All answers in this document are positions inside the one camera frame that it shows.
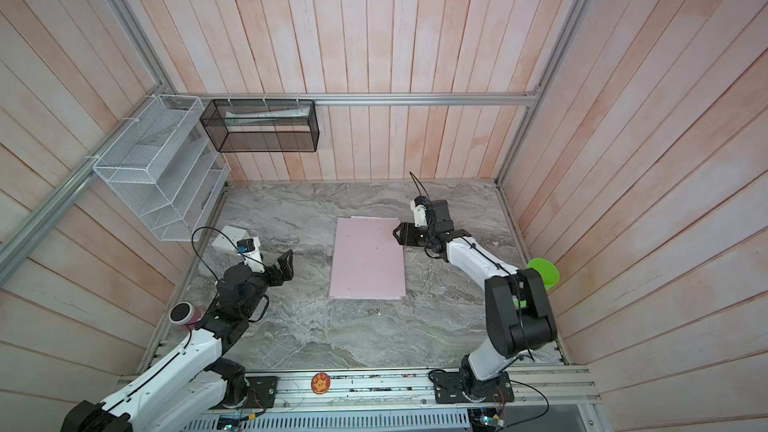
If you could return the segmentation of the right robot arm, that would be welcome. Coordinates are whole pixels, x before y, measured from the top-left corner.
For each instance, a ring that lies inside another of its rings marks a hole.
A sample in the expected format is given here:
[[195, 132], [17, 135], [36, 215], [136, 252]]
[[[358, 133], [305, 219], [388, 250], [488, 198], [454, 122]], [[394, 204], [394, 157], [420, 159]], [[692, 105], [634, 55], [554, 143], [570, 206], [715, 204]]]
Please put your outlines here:
[[457, 372], [435, 370], [430, 380], [440, 403], [511, 400], [506, 369], [520, 356], [557, 338], [557, 327], [542, 274], [517, 269], [454, 227], [448, 203], [419, 195], [410, 202], [412, 222], [402, 222], [393, 237], [464, 272], [484, 292], [486, 339], [462, 358]]

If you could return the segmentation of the pink file folder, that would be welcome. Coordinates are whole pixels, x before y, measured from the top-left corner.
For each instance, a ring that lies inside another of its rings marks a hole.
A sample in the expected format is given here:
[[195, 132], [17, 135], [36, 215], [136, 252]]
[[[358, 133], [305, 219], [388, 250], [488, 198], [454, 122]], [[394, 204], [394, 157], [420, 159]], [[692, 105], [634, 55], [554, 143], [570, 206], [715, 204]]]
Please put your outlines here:
[[340, 218], [336, 224], [329, 296], [399, 300], [406, 295], [405, 254], [393, 231], [396, 218]]

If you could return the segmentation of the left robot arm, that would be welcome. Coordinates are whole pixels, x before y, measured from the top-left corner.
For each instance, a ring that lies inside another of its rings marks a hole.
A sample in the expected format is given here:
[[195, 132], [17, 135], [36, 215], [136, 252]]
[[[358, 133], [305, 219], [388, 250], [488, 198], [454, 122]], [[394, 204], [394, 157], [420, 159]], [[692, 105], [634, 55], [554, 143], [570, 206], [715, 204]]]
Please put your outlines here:
[[204, 411], [242, 410], [251, 387], [241, 364], [225, 357], [248, 327], [267, 291], [292, 280], [293, 252], [253, 271], [245, 260], [216, 284], [206, 312], [158, 363], [98, 403], [82, 401], [64, 418], [63, 431], [179, 431]]

